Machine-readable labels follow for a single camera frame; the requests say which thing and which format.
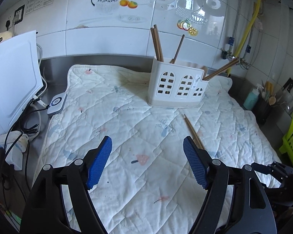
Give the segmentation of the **brown wooden chopstick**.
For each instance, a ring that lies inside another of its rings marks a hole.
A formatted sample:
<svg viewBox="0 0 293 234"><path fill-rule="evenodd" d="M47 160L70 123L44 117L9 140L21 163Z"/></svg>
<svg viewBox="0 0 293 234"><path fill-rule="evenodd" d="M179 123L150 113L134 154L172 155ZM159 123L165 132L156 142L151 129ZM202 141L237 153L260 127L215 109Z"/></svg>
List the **brown wooden chopstick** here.
<svg viewBox="0 0 293 234"><path fill-rule="evenodd" d="M161 62L164 62L161 43L160 43L160 36L159 36L159 32L158 32L158 27L156 24L154 25L154 32L155 32L155 38L156 38L157 46L158 46L159 59Z"/></svg>
<svg viewBox="0 0 293 234"><path fill-rule="evenodd" d="M190 132L192 133L192 136L193 136L193 139L194 139L194 142L196 143L197 147L202 149L202 150L205 150L205 147L202 143L202 141L200 140L199 136L197 135L193 125L191 124L190 120L187 118L186 115L184 115L184 120L190 130Z"/></svg>
<svg viewBox="0 0 293 234"><path fill-rule="evenodd" d="M171 59L171 61L170 61L171 64L174 64L175 61L177 60L177 57L178 57L178 54L179 54L179 52L180 52L180 49L181 49L182 43L183 43L183 41L184 41L184 38L185 38L185 35L183 34L183 35L181 36L181 39L180 39L179 45L178 45L178 47L177 47L177 50L176 50L176 52L175 52L175 55L174 55L174 57L173 57L173 58Z"/></svg>

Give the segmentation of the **black utensil cup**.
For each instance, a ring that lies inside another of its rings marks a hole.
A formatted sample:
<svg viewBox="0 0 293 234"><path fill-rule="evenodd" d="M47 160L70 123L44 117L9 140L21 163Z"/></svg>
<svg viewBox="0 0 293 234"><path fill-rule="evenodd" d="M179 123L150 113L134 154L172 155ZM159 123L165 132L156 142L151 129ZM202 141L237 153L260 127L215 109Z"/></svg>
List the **black utensil cup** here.
<svg viewBox="0 0 293 234"><path fill-rule="evenodd" d="M252 112L256 117L257 124L259 126L263 126L266 123L269 116L272 114L274 109L274 105L270 105L260 96L254 108L252 109Z"/></svg>

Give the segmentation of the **teal bottle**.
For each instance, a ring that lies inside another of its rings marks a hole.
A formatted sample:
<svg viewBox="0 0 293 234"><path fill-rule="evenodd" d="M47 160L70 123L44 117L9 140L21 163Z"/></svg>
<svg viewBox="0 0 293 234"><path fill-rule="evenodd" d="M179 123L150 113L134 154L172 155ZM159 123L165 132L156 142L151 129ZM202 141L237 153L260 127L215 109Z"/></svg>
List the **teal bottle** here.
<svg viewBox="0 0 293 234"><path fill-rule="evenodd" d="M245 102L243 103L243 107L246 110L252 110L254 108L256 102L258 101L259 93L260 91L258 88L254 88L251 92L249 92Z"/></svg>

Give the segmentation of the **white round-dial device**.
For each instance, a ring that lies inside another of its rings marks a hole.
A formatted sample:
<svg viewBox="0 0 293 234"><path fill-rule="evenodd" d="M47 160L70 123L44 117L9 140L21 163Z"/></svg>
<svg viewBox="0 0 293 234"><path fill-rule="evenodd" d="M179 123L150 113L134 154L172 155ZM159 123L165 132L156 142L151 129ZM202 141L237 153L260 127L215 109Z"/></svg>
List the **white round-dial device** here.
<svg viewBox="0 0 293 234"><path fill-rule="evenodd" d="M60 113L64 108L66 99L67 99L66 92L62 92L60 94L55 95L49 104L49 107L47 109L47 115L51 117L55 114Z"/></svg>

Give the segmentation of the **black knife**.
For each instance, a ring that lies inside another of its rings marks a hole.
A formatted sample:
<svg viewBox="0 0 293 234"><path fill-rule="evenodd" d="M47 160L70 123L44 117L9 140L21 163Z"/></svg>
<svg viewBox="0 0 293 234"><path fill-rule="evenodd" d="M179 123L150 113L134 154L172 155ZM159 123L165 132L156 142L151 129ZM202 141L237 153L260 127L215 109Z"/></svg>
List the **black knife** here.
<svg viewBox="0 0 293 234"><path fill-rule="evenodd" d="M286 83L278 90L276 93L276 98L280 98L283 96L284 92L288 91L290 92L291 89L293 88L293 78L289 78Z"/></svg>

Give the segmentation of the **white quilted mat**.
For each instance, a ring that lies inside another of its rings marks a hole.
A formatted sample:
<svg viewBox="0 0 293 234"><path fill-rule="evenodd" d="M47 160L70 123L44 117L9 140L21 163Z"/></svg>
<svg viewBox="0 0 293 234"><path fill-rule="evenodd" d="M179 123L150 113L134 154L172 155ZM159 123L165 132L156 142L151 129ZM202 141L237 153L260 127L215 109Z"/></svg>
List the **white quilted mat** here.
<svg viewBox="0 0 293 234"><path fill-rule="evenodd" d="M278 161L252 112L229 96L231 80L210 80L194 108L152 107L149 73L118 66L74 65L67 74L63 111L48 125L36 173L45 164L67 166L105 136L113 149L89 195L109 233L188 233L206 191L182 149L195 128L204 148L241 168Z"/></svg>

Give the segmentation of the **white utensil holder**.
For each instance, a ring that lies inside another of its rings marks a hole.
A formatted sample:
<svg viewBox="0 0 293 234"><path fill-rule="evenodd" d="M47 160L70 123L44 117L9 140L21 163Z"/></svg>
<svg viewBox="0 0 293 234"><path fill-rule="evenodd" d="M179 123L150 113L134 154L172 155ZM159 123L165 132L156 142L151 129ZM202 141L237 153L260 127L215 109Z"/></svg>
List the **white utensil holder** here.
<svg viewBox="0 0 293 234"><path fill-rule="evenodd" d="M153 59L147 103L156 107L196 107L203 99L208 81L204 80L207 67L177 60L174 64L165 58Z"/></svg>

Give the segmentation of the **metal gas valve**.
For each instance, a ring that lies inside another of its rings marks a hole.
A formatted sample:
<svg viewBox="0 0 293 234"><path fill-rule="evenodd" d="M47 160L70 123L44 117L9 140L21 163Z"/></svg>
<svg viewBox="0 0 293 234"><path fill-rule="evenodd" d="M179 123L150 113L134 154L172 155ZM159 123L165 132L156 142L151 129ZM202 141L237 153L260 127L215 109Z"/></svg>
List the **metal gas valve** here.
<svg viewBox="0 0 293 234"><path fill-rule="evenodd" d="M231 54L231 52L223 50L223 49L221 51L222 51L221 58L223 60L231 61L234 58L234 56ZM250 67L250 64L246 60L249 53L250 53L249 51L245 50L245 52L243 53L243 56L239 58L238 65L244 70L248 70Z"/></svg>

